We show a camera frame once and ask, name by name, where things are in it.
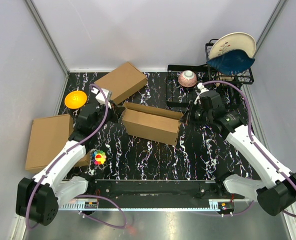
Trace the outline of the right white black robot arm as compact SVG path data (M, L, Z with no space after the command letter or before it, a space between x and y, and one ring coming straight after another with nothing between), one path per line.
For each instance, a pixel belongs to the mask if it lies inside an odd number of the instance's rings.
M276 216L296 202L296 172L278 161L258 141L250 125L237 111L228 111L221 96L214 90L202 91L190 101L181 118L185 124L210 127L238 150L259 175L252 180L233 173L218 177L216 195L244 196L259 203L269 215Z

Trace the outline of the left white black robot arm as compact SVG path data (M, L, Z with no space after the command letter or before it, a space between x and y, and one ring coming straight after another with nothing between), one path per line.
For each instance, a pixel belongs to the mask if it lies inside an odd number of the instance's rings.
M74 177L67 183L63 178L74 165L89 152L95 134L108 122L117 123L125 108L113 101L99 103L74 103L68 105L75 125L68 141L56 157L33 178L23 178L18 183L16 214L30 222L49 225L59 207L76 196L90 198L95 194L95 185L84 177Z

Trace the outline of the closed cardboard box back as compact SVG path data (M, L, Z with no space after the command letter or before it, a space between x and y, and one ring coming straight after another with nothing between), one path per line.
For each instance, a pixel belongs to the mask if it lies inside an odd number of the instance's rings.
M142 89L147 84L147 78L130 62L126 62L95 81L95 84L111 91L111 100L120 104Z

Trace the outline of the small cardboard box left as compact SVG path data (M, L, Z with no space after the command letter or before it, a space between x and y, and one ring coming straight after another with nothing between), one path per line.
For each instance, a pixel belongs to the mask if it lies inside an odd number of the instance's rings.
M90 153L88 152L84 157L82 157L74 167L84 167L90 164Z

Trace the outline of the large cardboard box left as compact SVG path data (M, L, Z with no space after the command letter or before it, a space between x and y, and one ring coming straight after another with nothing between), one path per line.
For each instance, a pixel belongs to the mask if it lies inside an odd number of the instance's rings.
M63 149L73 128L68 114L33 120L25 170L37 174Z

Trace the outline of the pink patterned bowl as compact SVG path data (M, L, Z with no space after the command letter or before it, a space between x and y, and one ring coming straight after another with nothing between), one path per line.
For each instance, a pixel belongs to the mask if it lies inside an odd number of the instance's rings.
M193 71L185 70L179 75L178 82L185 88L191 88L197 84L197 76Z

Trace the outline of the orange bowl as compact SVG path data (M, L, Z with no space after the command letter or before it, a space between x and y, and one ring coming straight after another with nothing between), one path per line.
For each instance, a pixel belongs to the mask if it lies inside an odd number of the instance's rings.
M64 104L67 108L76 110L81 108L87 102L87 95L81 90L75 90L67 94Z

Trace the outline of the rainbow flower toy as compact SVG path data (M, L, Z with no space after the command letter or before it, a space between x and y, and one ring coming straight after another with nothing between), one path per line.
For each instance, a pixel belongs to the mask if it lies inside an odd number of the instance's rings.
M107 156L104 151L96 150L92 153L92 162L95 165L103 165L107 159Z

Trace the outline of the blue leaf plate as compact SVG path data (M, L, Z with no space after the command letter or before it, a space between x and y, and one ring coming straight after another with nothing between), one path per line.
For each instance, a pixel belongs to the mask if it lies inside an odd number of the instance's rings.
M255 58L249 57L241 49L233 49L222 55L209 59L206 63L224 75L237 75L249 69Z

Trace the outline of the cream floral plate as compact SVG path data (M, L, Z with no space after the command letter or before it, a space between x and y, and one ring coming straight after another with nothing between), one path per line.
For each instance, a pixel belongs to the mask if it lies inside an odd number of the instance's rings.
M213 44L209 53L209 59L231 50L243 50L252 58L256 52L256 41L251 35L244 32L229 33Z

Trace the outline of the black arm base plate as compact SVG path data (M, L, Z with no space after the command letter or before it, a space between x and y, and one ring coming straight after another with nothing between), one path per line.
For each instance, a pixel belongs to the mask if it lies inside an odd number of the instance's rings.
M103 180L89 181L85 193L75 197L99 195L109 199L119 196L186 195L197 198L241 200L244 197L227 193L214 181L207 180Z

